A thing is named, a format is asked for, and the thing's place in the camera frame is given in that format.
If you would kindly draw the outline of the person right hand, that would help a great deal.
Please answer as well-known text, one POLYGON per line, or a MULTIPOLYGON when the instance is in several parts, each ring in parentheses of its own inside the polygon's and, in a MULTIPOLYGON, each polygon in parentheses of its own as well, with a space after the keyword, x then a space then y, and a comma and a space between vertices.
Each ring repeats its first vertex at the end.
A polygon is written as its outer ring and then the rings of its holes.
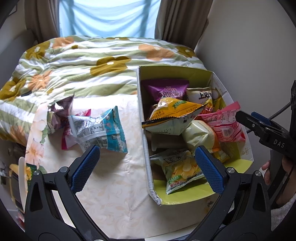
POLYGON ((264 172, 264 181, 265 184, 268 186, 270 185, 270 160, 267 161, 265 164, 261 167, 262 171, 264 172))

